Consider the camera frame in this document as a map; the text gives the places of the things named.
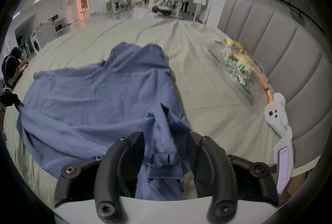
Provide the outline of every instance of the gray headboard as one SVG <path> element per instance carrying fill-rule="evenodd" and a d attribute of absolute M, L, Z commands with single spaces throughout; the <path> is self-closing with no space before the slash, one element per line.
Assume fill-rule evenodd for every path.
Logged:
<path fill-rule="evenodd" d="M 218 28 L 237 40 L 286 98 L 295 168 L 318 157 L 332 123 L 332 66 L 300 24 L 252 0 L 225 0 Z"/>

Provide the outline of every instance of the paper tag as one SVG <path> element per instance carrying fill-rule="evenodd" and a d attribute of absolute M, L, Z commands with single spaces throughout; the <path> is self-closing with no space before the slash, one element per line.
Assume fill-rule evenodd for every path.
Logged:
<path fill-rule="evenodd" d="M 214 41 L 221 43 L 222 40 L 220 39 L 220 37 L 217 36 L 217 34 L 215 34 L 214 32 L 210 32 L 208 31 L 207 34 L 210 36 L 211 39 L 213 39 Z"/>
<path fill-rule="evenodd" d="M 287 171 L 288 171 L 288 147 L 284 147 L 278 151 L 278 169 L 276 190 L 280 194 L 286 187 Z"/>

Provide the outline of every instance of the bed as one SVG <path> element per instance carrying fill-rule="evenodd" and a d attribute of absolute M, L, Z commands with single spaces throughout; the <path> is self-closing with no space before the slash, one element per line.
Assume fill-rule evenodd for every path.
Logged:
<path fill-rule="evenodd" d="M 142 47 L 154 43 L 163 49 L 172 69 L 177 94 L 191 129 L 210 136 L 227 154 L 271 165 L 274 163 L 273 147 L 279 137 L 264 119 L 266 94 L 260 93 L 253 108 L 233 92 L 202 49 L 204 44 L 215 44 L 208 37 L 208 31 L 222 39 L 227 37 L 218 29 L 170 19 L 110 21 L 70 32 L 41 50 L 13 92 L 23 101 L 35 72 L 101 62 L 123 41 Z M 15 128 L 17 117 L 16 108 L 8 107 L 4 129 L 9 154 L 32 191 L 53 209 L 57 180 L 42 170 L 26 150 Z"/>

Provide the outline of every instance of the shirt sleeve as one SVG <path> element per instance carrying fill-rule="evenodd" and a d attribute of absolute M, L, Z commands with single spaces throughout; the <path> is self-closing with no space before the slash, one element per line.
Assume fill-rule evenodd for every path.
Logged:
<path fill-rule="evenodd" d="M 14 47 L 11 51 L 11 55 L 15 56 L 17 59 L 21 58 L 22 51 L 18 47 Z"/>

